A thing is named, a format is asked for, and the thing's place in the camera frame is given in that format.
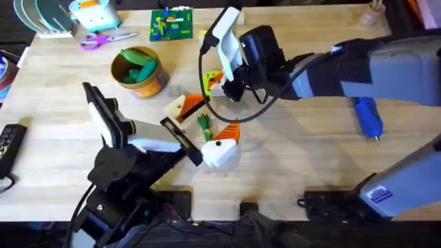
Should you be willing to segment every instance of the light blue toy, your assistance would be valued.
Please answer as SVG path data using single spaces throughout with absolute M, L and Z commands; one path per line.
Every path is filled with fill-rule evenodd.
M 69 5 L 69 10 L 72 13 L 72 18 L 78 20 L 90 32 L 117 28 L 121 23 L 113 1 L 95 0 L 99 2 L 99 5 L 80 8 L 84 1 L 87 0 L 73 1 Z

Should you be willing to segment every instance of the wooden tabletop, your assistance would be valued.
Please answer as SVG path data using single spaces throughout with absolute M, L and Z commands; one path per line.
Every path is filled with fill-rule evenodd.
M 245 8 L 245 25 L 236 35 L 258 25 L 271 25 L 287 58 L 324 52 L 340 41 L 389 33 L 383 20 L 365 29 L 358 20 L 365 6 Z M 207 29 L 221 9 L 194 10 L 194 38 L 149 42 L 150 11 L 120 12 L 121 29 L 137 37 L 82 51 L 74 39 L 41 40 L 30 48 L 4 106 L 0 126 L 21 121 L 29 127 L 13 173 L 17 185 L 0 195 L 0 220 L 69 220 L 88 187 L 86 176 L 102 147 L 88 114 L 82 82 L 116 97 L 124 115 L 159 124 L 163 108 L 181 93 L 198 93 L 197 34 Z M 150 99 L 138 99 L 117 85 L 110 74 L 120 49 L 146 45 L 157 51 L 171 79 Z M 204 70 L 220 68 L 216 51 L 204 57 Z M 380 172 L 441 132 L 441 108 L 378 99 L 385 133 L 381 143 L 360 133 L 350 103 L 344 98 L 278 101 L 255 121 L 242 125 L 239 151 L 230 170 L 210 173 L 186 158 L 165 175 L 159 189 L 192 189 L 196 220 L 233 220 L 242 199 L 256 200 L 263 214 L 305 220 L 295 200 L 307 187 L 351 189 L 372 172 Z M 253 101 L 223 105 L 222 114 L 244 117 L 261 106 Z M 441 219 L 441 205 L 409 211 L 397 219 Z

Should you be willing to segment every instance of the remote control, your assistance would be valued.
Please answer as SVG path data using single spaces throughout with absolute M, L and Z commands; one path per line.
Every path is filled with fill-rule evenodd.
M 0 179 L 10 176 L 26 130 L 20 124 L 8 124 L 0 134 Z

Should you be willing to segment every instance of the scissors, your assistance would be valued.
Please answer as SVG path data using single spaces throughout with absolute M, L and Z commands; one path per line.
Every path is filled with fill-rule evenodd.
M 138 33 L 119 34 L 112 36 L 89 33 L 85 36 L 84 41 L 80 43 L 80 46 L 81 48 L 83 48 L 83 50 L 95 50 L 106 43 L 132 38 L 135 37 L 136 35 L 138 35 Z

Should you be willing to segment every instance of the circuit board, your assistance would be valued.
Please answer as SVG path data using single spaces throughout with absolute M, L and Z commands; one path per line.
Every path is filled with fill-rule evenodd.
M 152 11 L 150 41 L 191 38 L 193 38 L 192 9 Z

